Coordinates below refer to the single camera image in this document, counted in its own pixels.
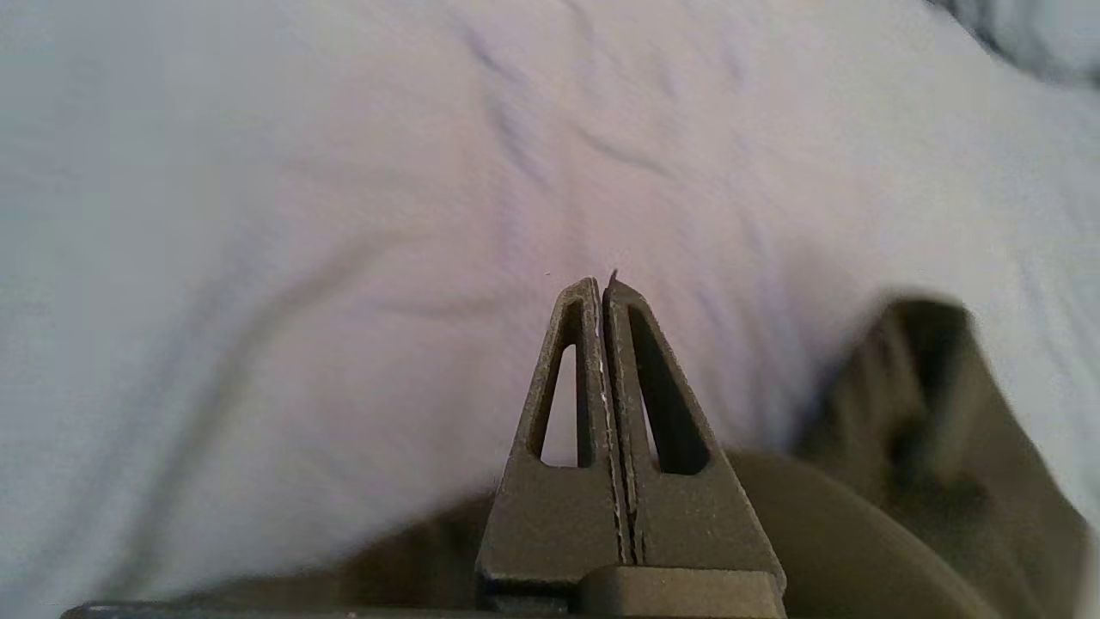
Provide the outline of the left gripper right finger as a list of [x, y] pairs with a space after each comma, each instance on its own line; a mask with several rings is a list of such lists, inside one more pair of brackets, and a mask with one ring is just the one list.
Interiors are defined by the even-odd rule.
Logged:
[[615, 618], [785, 618], [787, 576], [644, 295], [602, 292], [622, 561], [584, 579]]

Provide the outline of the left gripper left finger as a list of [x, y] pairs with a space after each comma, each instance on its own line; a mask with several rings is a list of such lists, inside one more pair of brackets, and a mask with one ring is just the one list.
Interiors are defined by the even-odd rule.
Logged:
[[[561, 360], [575, 352], [575, 465], [541, 458]], [[596, 279], [579, 279], [553, 306], [510, 454], [483, 537], [479, 607], [507, 616], [578, 611], [583, 579], [627, 563], [620, 439]]]

